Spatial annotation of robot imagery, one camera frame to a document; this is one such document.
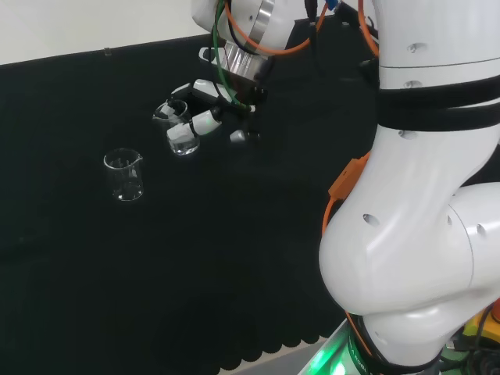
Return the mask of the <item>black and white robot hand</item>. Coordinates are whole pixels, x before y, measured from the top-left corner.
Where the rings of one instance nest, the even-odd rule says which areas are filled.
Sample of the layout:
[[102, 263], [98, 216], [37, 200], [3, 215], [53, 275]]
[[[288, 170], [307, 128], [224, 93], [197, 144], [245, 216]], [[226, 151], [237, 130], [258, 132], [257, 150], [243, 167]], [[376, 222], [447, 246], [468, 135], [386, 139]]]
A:
[[230, 96], [234, 93], [234, 90], [225, 88], [222, 84], [203, 79], [197, 79], [173, 90], [166, 102], [169, 106], [174, 100], [188, 102], [188, 99], [198, 99], [208, 108], [191, 116], [189, 120], [183, 120], [180, 124], [174, 125], [166, 132], [167, 139], [174, 145], [179, 145], [206, 136], [218, 129], [222, 125], [225, 113], [246, 119], [257, 112], [257, 106], [261, 104], [262, 97], [258, 97], [257, 101], [252, 104], [239, 105]]

